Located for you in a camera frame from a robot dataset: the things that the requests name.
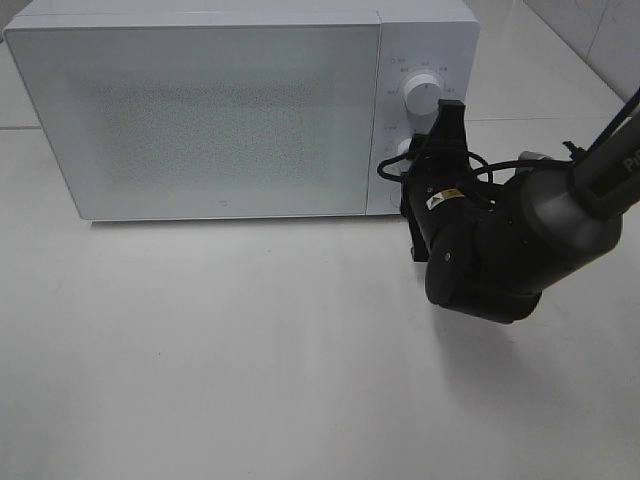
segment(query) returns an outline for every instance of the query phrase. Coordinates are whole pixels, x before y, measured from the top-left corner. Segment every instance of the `timer knob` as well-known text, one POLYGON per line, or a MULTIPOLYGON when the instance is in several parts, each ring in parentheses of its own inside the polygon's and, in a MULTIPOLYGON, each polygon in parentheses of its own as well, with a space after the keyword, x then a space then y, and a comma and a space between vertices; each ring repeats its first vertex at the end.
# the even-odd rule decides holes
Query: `timer knob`
POLYGON ((415 72, 402 86, 404 103, 414 115, 423 117, 438 109, 442 94, 442 80, 427 70, 415 72))

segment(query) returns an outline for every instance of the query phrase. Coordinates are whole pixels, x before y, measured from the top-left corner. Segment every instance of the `white tabletop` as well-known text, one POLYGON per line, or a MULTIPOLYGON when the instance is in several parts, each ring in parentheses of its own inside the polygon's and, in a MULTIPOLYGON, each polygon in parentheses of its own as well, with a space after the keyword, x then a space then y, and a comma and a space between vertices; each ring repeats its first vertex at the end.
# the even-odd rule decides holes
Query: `white tabletop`
MULTIPOLYGON (((620 101, 486 3, 471 148, 587 144, 620 101)), ((640 209, 504 327, 427 302, 399 218, 81 221, 30 126, 1 46, 0 479, 638 478, 640 209)))

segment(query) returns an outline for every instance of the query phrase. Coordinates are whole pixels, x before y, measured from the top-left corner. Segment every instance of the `power knob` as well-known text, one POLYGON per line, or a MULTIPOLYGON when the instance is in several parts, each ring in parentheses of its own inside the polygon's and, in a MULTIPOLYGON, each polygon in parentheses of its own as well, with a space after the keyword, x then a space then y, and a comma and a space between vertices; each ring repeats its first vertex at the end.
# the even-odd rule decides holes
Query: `power knob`
POLYGON ((428 70, 414 72, 402 85, 404 103, 414 115, 424 117, 438 110, 442 80, 428 70))

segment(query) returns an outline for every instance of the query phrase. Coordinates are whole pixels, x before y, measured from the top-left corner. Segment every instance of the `yellow label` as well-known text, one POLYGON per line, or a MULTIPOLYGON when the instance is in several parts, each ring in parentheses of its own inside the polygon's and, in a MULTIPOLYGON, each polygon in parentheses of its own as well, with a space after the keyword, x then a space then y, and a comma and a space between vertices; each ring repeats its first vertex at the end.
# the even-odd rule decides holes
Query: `yellow label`
POLYGON ((462 192, 457 188, 449 188, 447 190, 442 190, 441 192, 436 193, 435 195, 433 195, 427 200, 427 208, 429 210, 433 210, 442 202, 446 202, 451 198, 457 198, 457 197, 464 197, 462 192))

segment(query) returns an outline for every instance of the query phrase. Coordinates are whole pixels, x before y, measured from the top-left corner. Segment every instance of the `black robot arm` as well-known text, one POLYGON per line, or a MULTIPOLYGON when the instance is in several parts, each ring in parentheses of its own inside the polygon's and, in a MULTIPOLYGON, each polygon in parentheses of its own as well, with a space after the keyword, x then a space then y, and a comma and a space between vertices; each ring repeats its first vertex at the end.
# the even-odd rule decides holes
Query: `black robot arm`
MULTIPOLYGON (((640 90, 625 109, 638 101, 640 90)), ((414 261, 428 262, 429 300, 512 323, 535 309, 545 288, 612 250, 622 213, 640 200, 640 114, 614 133, 626 115, 618 117, 588 151, 568 142, 573 161, 524 152, 488 165, 467 149, 464 105, 441 100, 431 132, 378 167, 402 183, 400 213, 414 261), (385 171, 405 158, 408 171, 385 171), (483 166, 472 169, 470 158, 483 166), (513 167, 509 181, 493 183, 492 171, 513 167)))

